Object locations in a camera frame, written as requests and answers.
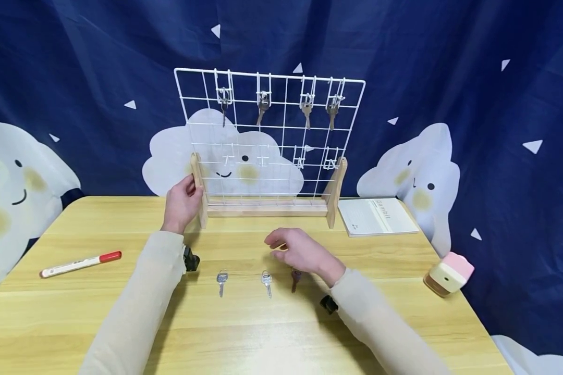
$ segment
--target pencil sharpener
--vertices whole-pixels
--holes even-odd
[[[198,269],[200,258],[192,253],[190,246],[183,247],[183,263],[186,264],[187,272],[194,272]]]
[[[440,297],[446,297],[461,289],[473,271],[474,266],[465,257],[450,252],[425,274],[423,283]]]

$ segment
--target white booklet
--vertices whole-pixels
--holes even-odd
[[[349,237],[419,232],[396,198],[341,199],[338,209]]]

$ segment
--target wooden stand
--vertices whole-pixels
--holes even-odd
[[[192,173],[194,173],[195,185],[205,186],[200,170],[200,155],[193,153],[190,158]],[[324,196],[315,199],[288,199],[292,205],[271,205],[271,202],[278,201],[277,198],[226,198],[221,205],[217,205],[218,198],[211,197],[208,205],[206,194],[202,196],[202,204],[199,210],[200,227],[206,228],[206,222],[211,217],[326,217],[329,228],[334,227],[336,221],[336,209],[340,199],[340,190],[344,174],[348,168],[346,158],[339,158],[337,169],[332,174],[331,181],[325,187]]]

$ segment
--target white wire grid panel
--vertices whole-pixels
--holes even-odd
[[[175,81],[210,206],[321,204],[365,81],[189,68],[176,68]]]

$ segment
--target wooden table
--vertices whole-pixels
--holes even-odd
[[[163,208],[159,197],[86,197],[65,209],[0,285],[0,374],[76,373]],[[325,218],[210,218],[205,230],[196,222],[187,229],[199,272],[175,290],[147,374],[383,373],[338,315],[318,306],[320,280],[303,276],[290,292],[290,269],[263,244],[280,226],[305,229],[369,277],[456,374],[512,373],[466,299],[441,299],[421,281],[438,260],[423,233],[349,238],[341,220],[330,230]],[[38,277],[45,267],[116,249],[119,261]],[[223,268],[221,299],[215,277]],[[273,299],[261,284],[264,269]]]

